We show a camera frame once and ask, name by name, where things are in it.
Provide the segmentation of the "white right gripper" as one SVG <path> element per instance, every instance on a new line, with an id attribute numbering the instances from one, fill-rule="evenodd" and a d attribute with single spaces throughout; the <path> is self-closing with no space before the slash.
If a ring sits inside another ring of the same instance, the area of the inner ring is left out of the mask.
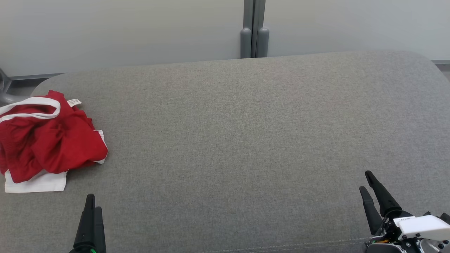
<path id="1" fill-rule="evenodd" d="M 434 216 L 427 212 L 418 217 L 402 214 L 390 219 L 389 215 L 401 213 L 401 206 L 371 171 L 365 171 L 365 177 L 375 193 L 380 212 L 367 189 L 360 186 L 365 216 L 373 235 L 365 244 L 365 253 L 426 253 L 431 249 L 443 253 L 445 248 L 450 249 L 450 215 Z"/>

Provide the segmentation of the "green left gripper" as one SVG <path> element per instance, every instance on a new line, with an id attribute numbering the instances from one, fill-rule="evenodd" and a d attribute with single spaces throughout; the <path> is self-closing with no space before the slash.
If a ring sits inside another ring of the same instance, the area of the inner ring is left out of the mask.
<path id="1" fill-rule="evenodd" d="M 102 208 L 95 208 L 95 196 L 88 194 L 80 217 L 73 249 L 69 253 L 107 253 Z"/>

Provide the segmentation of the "red and white basketball jersey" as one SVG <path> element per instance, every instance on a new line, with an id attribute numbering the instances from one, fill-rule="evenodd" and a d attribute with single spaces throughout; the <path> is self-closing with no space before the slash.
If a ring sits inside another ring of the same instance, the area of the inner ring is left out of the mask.
<path id="1" fill-rule="evenodd" d="M 0 173 L 7 193 L 64 190 L 67 172 L 45 171 L 31 149 L 35 131 L 58 116 L 63 99 L 62 93 L 49 91 L 0 108 Z"/>

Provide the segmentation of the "grey double partition post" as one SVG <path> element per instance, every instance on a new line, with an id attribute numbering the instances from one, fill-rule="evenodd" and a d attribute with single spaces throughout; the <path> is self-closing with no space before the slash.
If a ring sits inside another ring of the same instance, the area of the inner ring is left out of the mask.
<path id="1" fill-rule="evenodd" d="M 243 0 L 240 58 L 268 56 L 269 29 L 264 26 L 266 0 Z"/>

